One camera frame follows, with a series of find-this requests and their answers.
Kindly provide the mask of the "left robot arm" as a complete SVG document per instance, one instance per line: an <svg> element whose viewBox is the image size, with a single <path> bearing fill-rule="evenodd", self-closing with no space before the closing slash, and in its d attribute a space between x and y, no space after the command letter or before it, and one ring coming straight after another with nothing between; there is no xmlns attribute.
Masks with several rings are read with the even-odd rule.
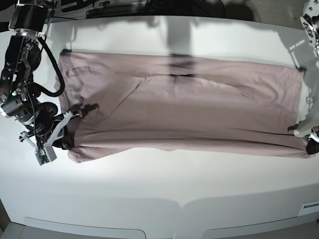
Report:
<svg viewBox="0 0 319 239"><path fill-rule="evenodd" d="M300 21L305 38L291 48L297 69L304 74L301 84L297 122L289 127L306 142L308 155L319 152L319 2L303 5Z"/></svg>

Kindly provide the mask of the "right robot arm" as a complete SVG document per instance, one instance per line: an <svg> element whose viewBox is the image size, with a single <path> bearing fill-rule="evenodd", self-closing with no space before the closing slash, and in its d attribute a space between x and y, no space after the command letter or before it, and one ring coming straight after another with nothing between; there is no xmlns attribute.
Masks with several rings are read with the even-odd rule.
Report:
<svg viewBox="0 0 319 239"><path fill-rule="evenodd" d="M54 148L71 149L74 140L67 124L82 116L81 111L66 111L59 114L56 104L40 103L38 97L45 94L55 98L63 94L65 82L58 64L46 44L47 31L56 10L55 0L19 0L9 23L15 34L10 38L5 53L4 68L0 75L0 113L6 118L15 118L25 126L20 134L21 142L28 142L40 165L54 161ZM34 82L33 72L39 67L42 51L52 63L60 83L56 92L51 92Z"/></svg>

